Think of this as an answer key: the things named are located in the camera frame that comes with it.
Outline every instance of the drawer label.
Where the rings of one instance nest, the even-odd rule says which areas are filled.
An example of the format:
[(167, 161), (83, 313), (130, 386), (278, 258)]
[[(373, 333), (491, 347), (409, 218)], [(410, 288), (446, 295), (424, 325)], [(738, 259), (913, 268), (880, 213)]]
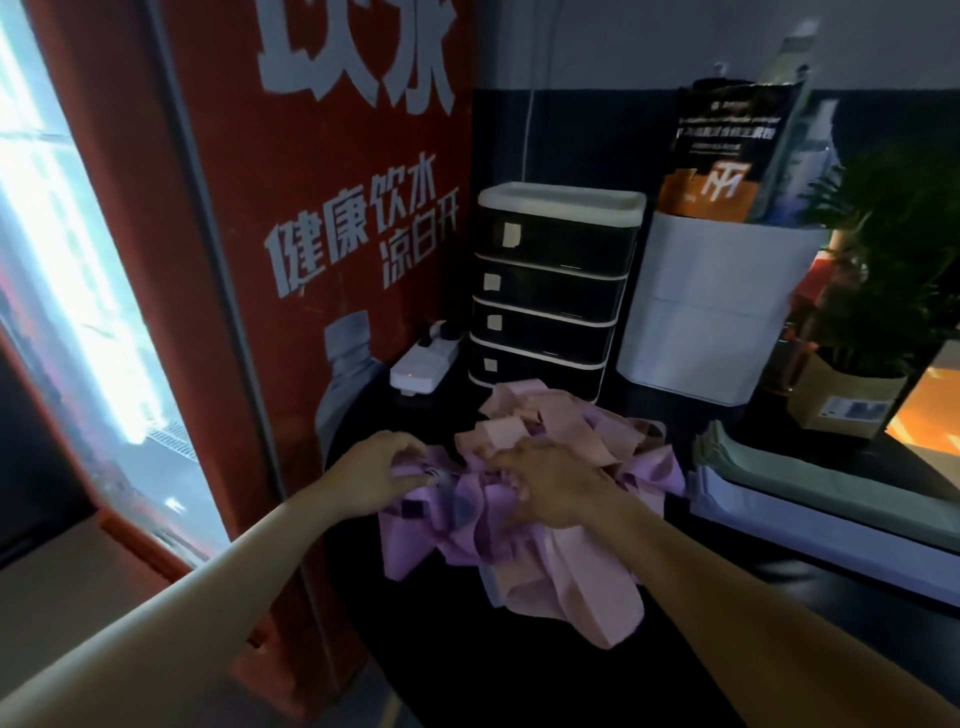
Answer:
[(520, 244), (520, 225), (517, 223), (503, 224), (503, 247), (515, 248)]

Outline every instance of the gray wall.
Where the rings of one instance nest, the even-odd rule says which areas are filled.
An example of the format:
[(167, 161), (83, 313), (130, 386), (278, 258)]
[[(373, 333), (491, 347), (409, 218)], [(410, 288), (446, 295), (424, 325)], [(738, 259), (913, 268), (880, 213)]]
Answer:
[(820, 17), (820, 88), (960, 87), (957, 0), (478, 0), (477, 87), (675, 88), (755, 78)]

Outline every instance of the forearm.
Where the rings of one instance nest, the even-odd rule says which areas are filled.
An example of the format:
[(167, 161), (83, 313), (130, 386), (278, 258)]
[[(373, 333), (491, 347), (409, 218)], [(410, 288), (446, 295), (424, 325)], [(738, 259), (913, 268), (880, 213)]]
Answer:
[(304, 552), (342, 516), (322, 482), (223, 554), (45, 669), (0, 703), (4, 726), (165, 725), (221, 674)]
[(752, 726), (956, 725), (946, 700), (613, 488), (588, 530), (647, 587)]

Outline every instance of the purple cloth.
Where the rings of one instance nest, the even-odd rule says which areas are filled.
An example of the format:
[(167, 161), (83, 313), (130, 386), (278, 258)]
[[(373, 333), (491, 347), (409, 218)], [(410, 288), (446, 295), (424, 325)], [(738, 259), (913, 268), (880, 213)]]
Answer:
[[(394, 463), (394, 475), (431, 473), (437, 484), (379, 514), (384, 574), (399, 581), (436, 548), (451, 566), (480, 568), (493, 606), (564, 619), (591, 643), (614, 646), (643, 619), (634, 577), (580, 526), (512, 524), (516, 490), (503, 473), (484, 473), (483, 458), (511, 447), (524, 428), (544, 437), (552, 426), (565, 438), (579, 437), (567, 444), (600, 459), (622, 488), (662, 516), (664, 494), (684, 494), (673, 450), (662, 444), (663, 426), (627, 420), (535, 380), (497, 385), (481, 411), (509, 422), (488, 421), (457, 436), (466, 469), (437, 447), (425, 460)], [(588, 427), (577, 425), (574, 415)], [(516, 425), (520, 418), (524, 427)]]

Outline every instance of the black countertop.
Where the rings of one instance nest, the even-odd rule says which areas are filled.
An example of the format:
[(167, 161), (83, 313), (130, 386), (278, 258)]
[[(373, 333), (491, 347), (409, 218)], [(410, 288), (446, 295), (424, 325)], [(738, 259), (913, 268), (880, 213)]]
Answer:
[[(349, 410), (331, 458), (380, 429), (406, 430), (452, 452), (453, 434), (481, 419), (476, 409), (488, 395), (469, 383), (462, 366), (429, 397), (403, 397), (384, 374)], [(936, 471), (886, 435), (866, 448), (850, 440), (838, 449), (831, 439), (828, 453), (821, 437), (789, 421), (781, 400), (763, 393), (745, 407), (726, 408), (638, 387), (610, 370), (599, 403), (665, 422), (684, 465), (692, 436), (709, 420), (721, 419), (736, 439), (753, 447), (930, 495), (955, 494)], [(960, 610), (698, 519), (679, 498), (668, 500), (666, 518), (960, 706)], [(695, 718), (710, 725), (741, 724), (645, 590), (643, 623), (623, 643), (601, 650), (565, 622), (493, 609), (477, 570), (449, 567), (437, 552), (403, 582), (386, 579), (376, 517), (343, 522), (325, 539), (330, 576), (350, 618), (426, 728), (522, 720), (666, 725)]]

